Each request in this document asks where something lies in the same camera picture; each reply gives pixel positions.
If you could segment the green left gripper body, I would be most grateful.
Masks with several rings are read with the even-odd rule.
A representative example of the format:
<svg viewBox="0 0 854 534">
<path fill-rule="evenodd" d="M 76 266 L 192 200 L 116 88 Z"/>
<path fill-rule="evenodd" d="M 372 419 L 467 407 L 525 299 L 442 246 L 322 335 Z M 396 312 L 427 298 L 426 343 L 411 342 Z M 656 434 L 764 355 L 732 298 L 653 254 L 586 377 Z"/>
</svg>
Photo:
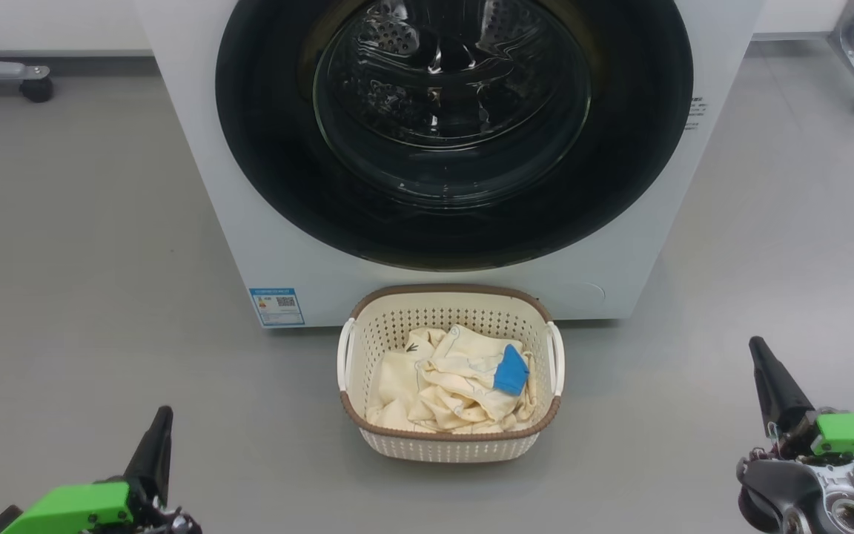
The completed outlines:
<svg viewBox="0 0 854 534">
<path fill-rule="evenodd" d="M 181 507 L 136 511 L 131 498 L 126 482 L 57 487 L 23 511 L 15 534 L 202 534 Z"/>
</svg>

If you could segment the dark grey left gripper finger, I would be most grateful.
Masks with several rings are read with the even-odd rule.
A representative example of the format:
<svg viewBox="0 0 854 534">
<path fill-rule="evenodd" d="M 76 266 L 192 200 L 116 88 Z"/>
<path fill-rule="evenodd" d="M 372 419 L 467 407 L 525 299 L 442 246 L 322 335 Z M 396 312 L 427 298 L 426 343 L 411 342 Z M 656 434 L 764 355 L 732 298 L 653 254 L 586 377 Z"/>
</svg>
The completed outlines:
<svg viewBox="0 0 854 534">
<path fill-rule="evenodd" d="M 125 482 L 129 484 L 130 500 L 136 511 L 155 503 L 168 504 L 172 428 L 172 408 L 160 406 L 125 469 Z"/>
</svg>

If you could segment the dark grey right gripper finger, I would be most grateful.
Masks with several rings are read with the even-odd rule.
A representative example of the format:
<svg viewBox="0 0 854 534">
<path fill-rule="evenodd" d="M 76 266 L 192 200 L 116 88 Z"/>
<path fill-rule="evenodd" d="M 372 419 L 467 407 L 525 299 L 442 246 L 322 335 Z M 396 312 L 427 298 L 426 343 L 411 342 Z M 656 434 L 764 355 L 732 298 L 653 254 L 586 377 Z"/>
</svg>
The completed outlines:
<svg viewBox="0 0 854 534">
<path fill-rule="evenodd" d="M 762 337 L 749 339 L 755 368 L 755 386 L 766 436 L 791 432 L 815 406 L 804 394 L 786 366 L 773 354 Z"/>
</svg>

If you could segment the cream garment with blue cuff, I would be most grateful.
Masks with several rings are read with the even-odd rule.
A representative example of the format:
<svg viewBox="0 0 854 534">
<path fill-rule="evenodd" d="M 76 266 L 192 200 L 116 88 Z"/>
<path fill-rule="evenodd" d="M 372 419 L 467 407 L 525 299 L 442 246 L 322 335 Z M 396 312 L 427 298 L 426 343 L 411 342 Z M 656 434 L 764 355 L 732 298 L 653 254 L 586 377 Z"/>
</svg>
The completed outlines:
<svg viewBox="0 0 854 534">
<path fill-rule="evenodd" d="M 416 392 L 407 417 L 431 432 L 518 432 L 538 405 L 534 355 L 514 339 L 485 337 L 464 325 L 408 334 Z"/>
</svg>

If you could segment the washing machine door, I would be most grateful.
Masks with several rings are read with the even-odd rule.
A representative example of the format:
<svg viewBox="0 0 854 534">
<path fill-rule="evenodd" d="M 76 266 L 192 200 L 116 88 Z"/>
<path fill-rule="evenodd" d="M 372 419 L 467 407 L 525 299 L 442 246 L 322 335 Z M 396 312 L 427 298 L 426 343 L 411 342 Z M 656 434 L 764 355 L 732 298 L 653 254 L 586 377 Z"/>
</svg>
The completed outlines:
<svg viewBox="0 0 854 534">
<path fill-rule="evenodd" d="M 675 0 L 238 0 L 216 106 L 248 182 L 314 239 L 474 271 L 579 243 L 674 155 Z"/>
</svg>

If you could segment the blue energy label sticker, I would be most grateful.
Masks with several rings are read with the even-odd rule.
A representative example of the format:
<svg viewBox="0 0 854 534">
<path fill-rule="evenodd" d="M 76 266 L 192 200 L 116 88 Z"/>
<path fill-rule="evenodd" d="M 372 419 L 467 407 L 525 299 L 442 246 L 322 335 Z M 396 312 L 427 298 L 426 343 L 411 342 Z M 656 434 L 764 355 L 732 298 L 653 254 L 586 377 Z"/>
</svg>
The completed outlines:
<svg viewBox="0 0 854 534">
<path fill-rule="evenodd" d="M 292 288 L 249 288 L 252 306 L 264 329 L 305 325 L 297 294 Z"/>
</svg>

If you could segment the cream perforated brown-rimmed laundry basket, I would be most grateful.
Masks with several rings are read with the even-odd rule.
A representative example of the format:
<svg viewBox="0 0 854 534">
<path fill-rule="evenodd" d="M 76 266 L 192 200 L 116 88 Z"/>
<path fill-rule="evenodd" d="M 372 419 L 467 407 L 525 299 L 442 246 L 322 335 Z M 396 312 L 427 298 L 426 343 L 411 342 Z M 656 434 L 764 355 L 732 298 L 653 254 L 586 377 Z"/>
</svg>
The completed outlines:
<svg viewBox="0 0 854 534">
<path fill-rule="evenodd" d="M 413 330 L 447 331 L 454 325 L 485 337 L 518 340 L 532 352 L 538 392 L 532 425 L 518 432 L 454 434 L 401 432 L 367 422 L 383 355 L 402 349 Z M 346 415 L 376 452 L 417 462 L 505 462 L 528 452 L 555 419 L 565 388 L 565 345 L 548 310 L 522 291 L 465 284 L 395 286 L 366 295 L 343 325 L 337 378 Z"/>
</svg>

